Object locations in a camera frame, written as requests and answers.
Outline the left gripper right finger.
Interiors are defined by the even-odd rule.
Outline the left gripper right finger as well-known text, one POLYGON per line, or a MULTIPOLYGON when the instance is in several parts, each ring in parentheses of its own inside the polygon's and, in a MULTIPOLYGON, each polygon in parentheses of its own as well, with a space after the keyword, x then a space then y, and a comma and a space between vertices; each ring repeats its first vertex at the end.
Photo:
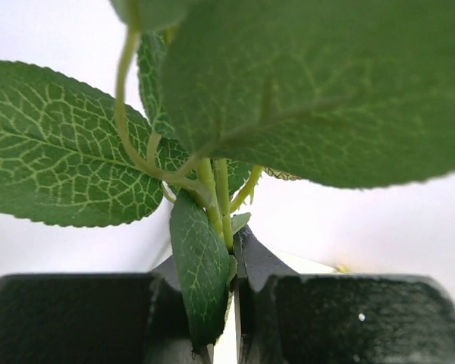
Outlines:
POLYGON ((234 235, 237 361, 282 363, 276 281, 296 272, 258 241, 249 226, 234 235))

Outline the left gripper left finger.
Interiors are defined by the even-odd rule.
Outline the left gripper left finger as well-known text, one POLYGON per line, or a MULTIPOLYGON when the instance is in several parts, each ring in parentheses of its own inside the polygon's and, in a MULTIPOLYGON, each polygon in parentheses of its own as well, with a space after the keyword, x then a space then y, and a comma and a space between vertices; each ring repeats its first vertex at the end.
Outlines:
POLYGON ((211 363, 211 344, 193 347, 174 258, 168 257, 152 270, 161 280, 154 284, 149 314, 149 361, 151 363, 211 363))

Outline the peach rose stem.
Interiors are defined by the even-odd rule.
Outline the peach rose stem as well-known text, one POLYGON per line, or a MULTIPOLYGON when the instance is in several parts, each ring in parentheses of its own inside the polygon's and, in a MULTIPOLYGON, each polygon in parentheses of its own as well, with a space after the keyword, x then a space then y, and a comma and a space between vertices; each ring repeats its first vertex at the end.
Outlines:
POLYGON ((194 346, 224 328, 261 171, 341 189, 455 171, 455 1, 113 1, 115 94, 0 61, 0 212, 107 227, 176 192, 194 346))

